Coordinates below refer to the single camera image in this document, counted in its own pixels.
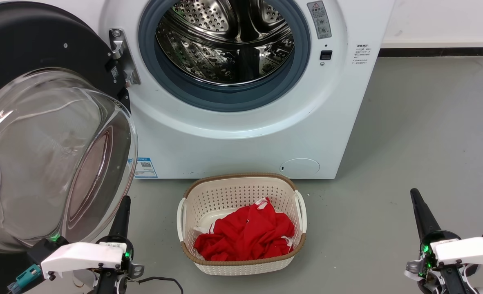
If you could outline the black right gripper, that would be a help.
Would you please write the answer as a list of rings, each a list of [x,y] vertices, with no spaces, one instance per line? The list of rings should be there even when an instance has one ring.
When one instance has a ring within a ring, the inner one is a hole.
[[[461,239],[441,230],[417,188],[410,190],[421,241],[419,259],[407,262],[405,276],[417,282],[423,294],[483,294],[470,281],[483,265],[483,235]]]

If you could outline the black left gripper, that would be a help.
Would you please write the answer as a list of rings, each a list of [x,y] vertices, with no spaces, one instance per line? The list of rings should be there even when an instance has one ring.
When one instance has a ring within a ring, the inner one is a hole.
[[[124,196],[109,235],[100,238],[98,245],[113,246],[121,249],[121,261],[115,265],[99,263],[94,269],[94,294],[125,294],[127,283],[144,275],[145,266],[134,261],[134,246],[129,240],[129,219],[131,198]]]

